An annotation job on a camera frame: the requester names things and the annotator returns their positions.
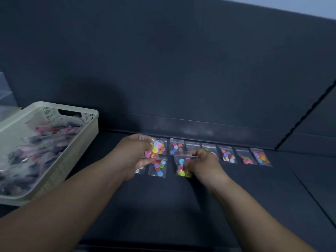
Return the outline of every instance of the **basket handle hole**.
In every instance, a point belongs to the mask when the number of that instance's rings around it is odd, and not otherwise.
[[[71,111],[71,110],[61,110],[61,109],[57,109],[58,113],[64,116],[70,116],[70,117],[82,117],[82,113],[77,112],[77,111]]]

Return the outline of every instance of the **person's left arm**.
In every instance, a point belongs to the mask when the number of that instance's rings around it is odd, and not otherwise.
[[[118,187],[152,160],[151,137],[123,138],[103,159],[0,219],[2,251],[72,251]]]

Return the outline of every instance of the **hand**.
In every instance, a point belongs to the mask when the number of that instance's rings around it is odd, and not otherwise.
[[[153,149],[153,141],[153,137],[138,133],[124,137],[102,161],[120,171],[127,181],[133,178],[137,169],[153,161],[152,158],[143,158],[145,151]]]
[[[187,163],[186,168],[196,175],[198,180],[211,190],[212,185],[229,180],[229,176],[222,169],[216,156],[203,149],[191,151],[193,156],[198,156]]]

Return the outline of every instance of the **person's right hand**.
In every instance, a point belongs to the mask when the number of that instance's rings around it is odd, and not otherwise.
[[[230,179],[213,153],[204,149],[197,149],[191,153],[198,157],[188,162],[186,168],[192,171],[208,189],[211,189],[216,182],[225,182]]]

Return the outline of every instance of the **forearm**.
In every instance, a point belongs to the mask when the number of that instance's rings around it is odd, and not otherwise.
[[[227,178],[210,188],[245,251],[314,251],[273,218],[250,194]]]
[[[0,219],[3,251],[71,251],[123,182],[98,161]]]

